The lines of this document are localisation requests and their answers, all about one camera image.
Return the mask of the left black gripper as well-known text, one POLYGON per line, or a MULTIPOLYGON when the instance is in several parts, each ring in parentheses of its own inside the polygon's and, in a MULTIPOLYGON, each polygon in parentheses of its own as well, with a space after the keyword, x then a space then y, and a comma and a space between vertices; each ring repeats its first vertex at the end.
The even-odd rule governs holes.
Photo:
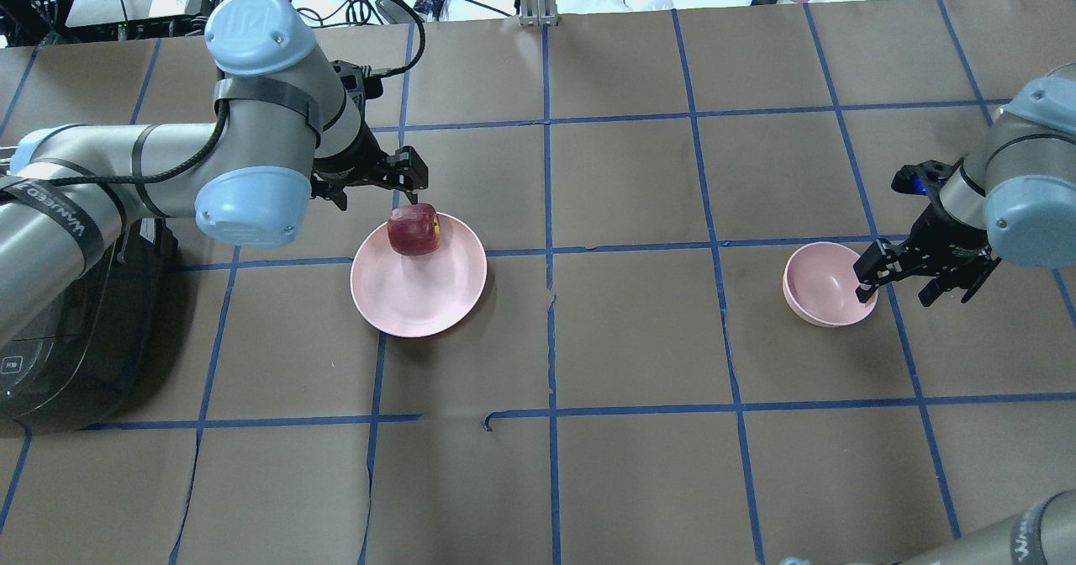
POLYGON ((419 204, 428 188, 428 166, 412 146, 387 154, 369 128, 360 128, 345 149, 332 155, 316 154, 311 174, 311 198, 330 201, 346 211, 346 188, 376 186, 402 193, 407 204, 419 204))

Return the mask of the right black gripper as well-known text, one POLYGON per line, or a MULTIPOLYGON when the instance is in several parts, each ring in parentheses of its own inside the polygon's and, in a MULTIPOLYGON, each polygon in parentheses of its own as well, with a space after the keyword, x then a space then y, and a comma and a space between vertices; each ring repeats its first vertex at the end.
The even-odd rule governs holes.
POLYGON ((931 307, 953 289, 963 289, 960 302, 968 303, 999 264, 983 230, 931 203, 903 243, 876 239, 858 256, 853 263, 856 300, 868 302, 877 289, 907 277, 930 277, 933 280, 918 293, 922 307, 931 307))

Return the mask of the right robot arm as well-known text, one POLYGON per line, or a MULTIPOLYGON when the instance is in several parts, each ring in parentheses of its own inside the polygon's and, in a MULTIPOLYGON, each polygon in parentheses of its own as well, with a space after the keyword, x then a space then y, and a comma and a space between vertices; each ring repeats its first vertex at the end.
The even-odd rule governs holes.
POLYGON ((983 142, 957 163, 902 166, 891 189, 928 204, 902 243, 879 238, 851 263, 856 300, 926 277, 930 307, 961 289, 968 301, 1002 262, 1073 265, 1073 63, 1031 80, 999 110, 983 142))

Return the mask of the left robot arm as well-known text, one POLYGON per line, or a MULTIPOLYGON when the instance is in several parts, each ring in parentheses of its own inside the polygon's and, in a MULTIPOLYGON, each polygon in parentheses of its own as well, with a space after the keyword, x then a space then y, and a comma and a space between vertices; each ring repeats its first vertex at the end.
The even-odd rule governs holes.
POLYGON ((288 0, 225 0, 206 25, 218 70, 207 124, 38 129, 3 175, 3 343, 142 218, 193 218, 233 246, 288 246, 311 198, 376 186, 411 203, 428 167, 388 154, 365 121, 370 71, 326 58, 288 0))

